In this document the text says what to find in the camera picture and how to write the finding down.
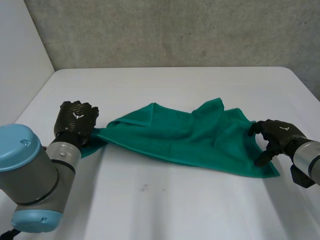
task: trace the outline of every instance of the white table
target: white table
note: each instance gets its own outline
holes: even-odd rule
[[[63,101],[99,107],[97,127],[151,102],[191,112],[221,97],[250,120],[295,124],[320,141],[320,103],[282,67],[109,68],[57,71],[17,123],[43,145]],[[258,144],[266,143],[258,137]],[[295,185],[291,161],[273,160],[281,177],[242,177],[159,162],[108,145],[76,169],[63,220],[50,233],[17,240],[300,240],[320,238],[320,188]],[[15,204],[0,192],[0,230]]]

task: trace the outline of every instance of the green towel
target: green towel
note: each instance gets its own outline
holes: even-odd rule
[[[250,122],[239,108],[224,110],[220,98],[208,101],[192,113],[151,103],[95,128],[91,147],[82,157],[106,143],[177,164],[226,173],[269,178],[279,176],[272,163],[255,167],[262,150],[247,135]]]

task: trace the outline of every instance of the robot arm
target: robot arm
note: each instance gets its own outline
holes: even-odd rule
[[[17,204],[11,221],[16,230],[40,233],[58,226],[98,114],[88,103],[64,102],[46,151],[27,126],[0,127],[0,189]]]
[[[320,185],[320,143],[307,139],[293,124],[267,120],[253,123],[248,135],[262,134],[269,143],[254,165],[263,167],[274,156],[285,154],[291,158],[292,180],[301,187]]]

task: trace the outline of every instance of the wall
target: wall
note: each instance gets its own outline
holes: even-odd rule
[[[0,126],[14,123],[54,73],[23,0],[0,0]]]
[[[56,70],[283,66],[320,99],[319,0],[25,0]]]

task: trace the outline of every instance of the light blue robot joint cap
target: light blue robot joint cap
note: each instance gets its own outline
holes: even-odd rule
[[[63,214],[47,209],[27,209],[15,211],[11,225],[26,233],[47,233],[55,230]]]
[[[0,126],[0,173],[18,169],[37,156],[41,143],[27,126]]]

